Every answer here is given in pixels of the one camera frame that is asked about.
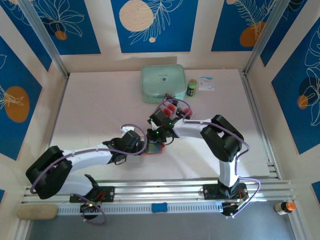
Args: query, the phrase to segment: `orange bottle cap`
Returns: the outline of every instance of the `orange bottle cap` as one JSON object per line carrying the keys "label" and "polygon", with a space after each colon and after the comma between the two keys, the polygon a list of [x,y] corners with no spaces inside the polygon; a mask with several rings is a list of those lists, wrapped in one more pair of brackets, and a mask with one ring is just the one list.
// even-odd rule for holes
{"label": "orange bottle cap", "polygon": [[297,208],[294,202],[288,202],[285,206],[289,211],[293,211]]}

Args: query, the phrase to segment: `green can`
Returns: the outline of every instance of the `green can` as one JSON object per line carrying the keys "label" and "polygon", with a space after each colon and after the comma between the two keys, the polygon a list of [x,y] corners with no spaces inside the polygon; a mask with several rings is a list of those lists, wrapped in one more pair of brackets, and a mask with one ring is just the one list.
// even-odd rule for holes
{"label": "green can", "polygon": [[188,82],[188,87],[186,89],[186,95],[192,97],[195,95],[197,89],[197,81],[195,79],[190,79]]}

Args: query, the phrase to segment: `white cable tray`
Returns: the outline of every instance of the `white cable tray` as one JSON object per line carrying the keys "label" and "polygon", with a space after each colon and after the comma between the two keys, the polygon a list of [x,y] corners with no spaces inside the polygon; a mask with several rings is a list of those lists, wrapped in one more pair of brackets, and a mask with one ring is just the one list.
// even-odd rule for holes
{"label": "white cable tray", "polygon": [[[101,209],[110,215],[121,214],[151,214],[151,204],[103,204]],[[221,202],[191,202],[191,203],[168,203],[168,214],[183,213],[220,213],[223,211]],[[80,205],[59,205],[59,216],[78,215]],[[88,212],[86,215],[100,215],[100,212]]]}

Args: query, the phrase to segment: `mint green case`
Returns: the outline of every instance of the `mint green case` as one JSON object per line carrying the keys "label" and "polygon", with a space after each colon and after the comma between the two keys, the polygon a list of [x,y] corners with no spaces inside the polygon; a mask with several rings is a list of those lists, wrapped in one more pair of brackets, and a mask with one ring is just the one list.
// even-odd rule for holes
{"label": "mint green case", "polygon": [[159,104],[165,94],[183,100],[187,90],[185,70],[180,64],[150,65],[141,69],[142,100]]}

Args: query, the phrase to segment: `gray floor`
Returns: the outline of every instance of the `gray floor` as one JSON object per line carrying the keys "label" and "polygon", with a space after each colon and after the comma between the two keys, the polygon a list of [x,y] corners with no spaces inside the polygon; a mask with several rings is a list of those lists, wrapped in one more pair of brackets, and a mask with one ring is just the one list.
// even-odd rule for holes
{"label": "gray floor", "polygon": [[275,204],[253,202],[235,219],[221,213],[109,215],[106,225],[92,226],[80,216],[57,216],[32,222],[27,240],[295,239],[288,216],[278,215]]}

